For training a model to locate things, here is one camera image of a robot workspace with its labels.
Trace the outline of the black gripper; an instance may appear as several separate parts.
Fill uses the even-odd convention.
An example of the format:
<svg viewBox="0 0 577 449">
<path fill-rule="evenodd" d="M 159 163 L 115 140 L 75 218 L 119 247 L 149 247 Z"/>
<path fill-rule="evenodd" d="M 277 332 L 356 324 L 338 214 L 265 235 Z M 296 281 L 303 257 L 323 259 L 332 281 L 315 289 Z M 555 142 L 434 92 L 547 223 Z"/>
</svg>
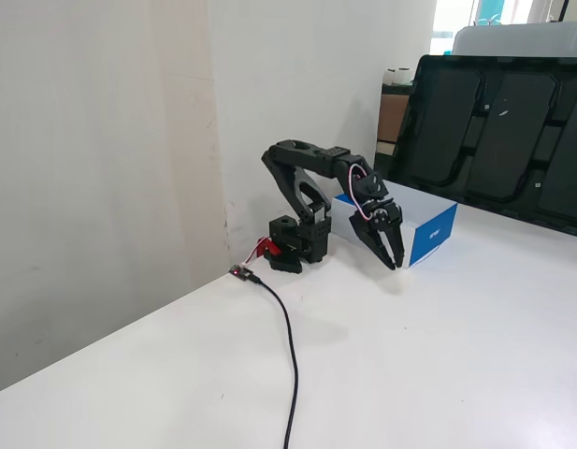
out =
<svg viewBox="0 0 577 449">
<path fill-rule="evenodd" d="M 390 270 L 401 268 L 405 247 L 401 235 L 401 207 L 392 199 L 369 200 L 355 207 L 349 218 L 355 235 Z M 381 234 L 384 233 L 392 249 L 394 261 L 386 250 Z"/>
</svg>

